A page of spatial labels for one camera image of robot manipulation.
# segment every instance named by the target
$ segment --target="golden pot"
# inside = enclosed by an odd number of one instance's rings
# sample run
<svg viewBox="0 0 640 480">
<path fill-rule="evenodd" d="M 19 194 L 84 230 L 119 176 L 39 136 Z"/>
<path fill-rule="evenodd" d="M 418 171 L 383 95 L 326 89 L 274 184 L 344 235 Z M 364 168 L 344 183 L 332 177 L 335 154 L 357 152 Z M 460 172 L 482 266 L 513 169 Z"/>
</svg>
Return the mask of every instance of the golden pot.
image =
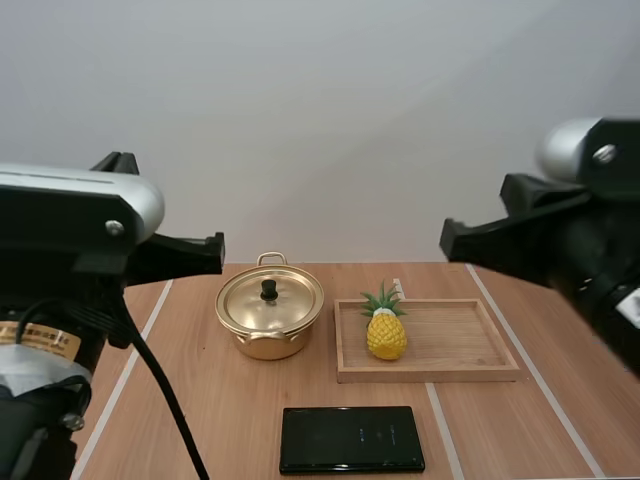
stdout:
<svg viewBox="0 0 640 480">
<path fill-rule="evenodd" d="M 268 257 L 282 264 L 263 265 Z M 279 252 L 258 257 L 256 266 L 231 278 L 216 299 L 216 313 L 245 355 L 277 360 L 300 351 L 324 303 L 311 274 L 287 264 Z"/>
</svg>

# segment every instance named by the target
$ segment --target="pineapple figurine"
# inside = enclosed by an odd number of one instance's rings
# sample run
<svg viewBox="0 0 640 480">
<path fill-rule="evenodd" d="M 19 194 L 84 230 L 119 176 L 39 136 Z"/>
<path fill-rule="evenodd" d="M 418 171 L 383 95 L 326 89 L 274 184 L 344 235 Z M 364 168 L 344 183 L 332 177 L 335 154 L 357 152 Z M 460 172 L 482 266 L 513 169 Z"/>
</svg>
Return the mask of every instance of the pineapple figurine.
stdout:
<svg viewBox="0 0 640 480">
<path fill-rule="evenodd" d="M 398 317 L 406 315 L 396 308 L 400 299 L 392 300 L 395 287 L 385 293 L 384 281 L 380 286 L 379 298 L 370 293 L 362 293 L 368 300 L 362 314 L 371 317 L 367 325 L 367 345 L 376 357 L 383 360 L 397 360 L 407 349 L 407 334 Z"/>
</svg>

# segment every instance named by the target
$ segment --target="label sticker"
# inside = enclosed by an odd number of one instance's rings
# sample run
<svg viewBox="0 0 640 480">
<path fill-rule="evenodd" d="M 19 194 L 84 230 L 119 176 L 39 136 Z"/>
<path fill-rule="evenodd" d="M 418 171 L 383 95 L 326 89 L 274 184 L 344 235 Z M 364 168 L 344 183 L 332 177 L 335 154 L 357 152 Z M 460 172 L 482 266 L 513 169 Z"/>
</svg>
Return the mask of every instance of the label sticker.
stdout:
<svg viewBox="0 0 640 480">
<path fill-rule="evenodd" d="M 0 322 L 0 345 L 15 343 L 18 322 Z M 67 360 L 76 358 L 82 341 L 79 337 L 57 328 L 27 323 L 22 335 L 22 345 L 53 353 Z"/>
</svg>

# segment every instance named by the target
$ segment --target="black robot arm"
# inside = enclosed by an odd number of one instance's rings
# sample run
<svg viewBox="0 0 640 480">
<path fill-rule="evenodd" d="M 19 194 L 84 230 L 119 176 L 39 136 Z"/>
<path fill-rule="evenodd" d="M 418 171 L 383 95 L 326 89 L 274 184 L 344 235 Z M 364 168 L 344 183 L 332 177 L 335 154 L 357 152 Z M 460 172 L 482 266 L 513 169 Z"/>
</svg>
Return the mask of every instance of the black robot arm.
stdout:
<svg viewBox="0 0 640 480">
<path fill-rule="evenodd" d="M 507 175 L 507 218 L 447 219 L 440 246 L 450 261 L 557 289 L 640 376 L 640 122 L 571 122 L 539 155 L 562 183 Z"/>
<path fill-rule="evenodd" d="M 0 478 L 70 477 L 71 435 L 84 424 L 106 340 L 139 351 L 199 478 L 208 478 L 123 293 L 129 285 L 221 273 L 224 236 L 156 234 L 163 198 L 137 175 L 135 157 L 117 152 L 91 171 L 0 165 Z"/>
</svg>

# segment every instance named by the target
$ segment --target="black phone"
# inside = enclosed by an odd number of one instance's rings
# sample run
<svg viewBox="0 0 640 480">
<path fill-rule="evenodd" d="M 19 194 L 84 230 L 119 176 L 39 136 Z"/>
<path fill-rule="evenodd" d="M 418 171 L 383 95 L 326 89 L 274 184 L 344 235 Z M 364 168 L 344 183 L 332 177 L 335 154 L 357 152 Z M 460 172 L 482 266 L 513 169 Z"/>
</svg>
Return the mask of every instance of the black phone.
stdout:
<svg viewBox="0 0 640 480">
<path fill-rule="evenodd" d="M 280 473 L 425 469 L 411 407 L 285 408 Z"/>
</svg>

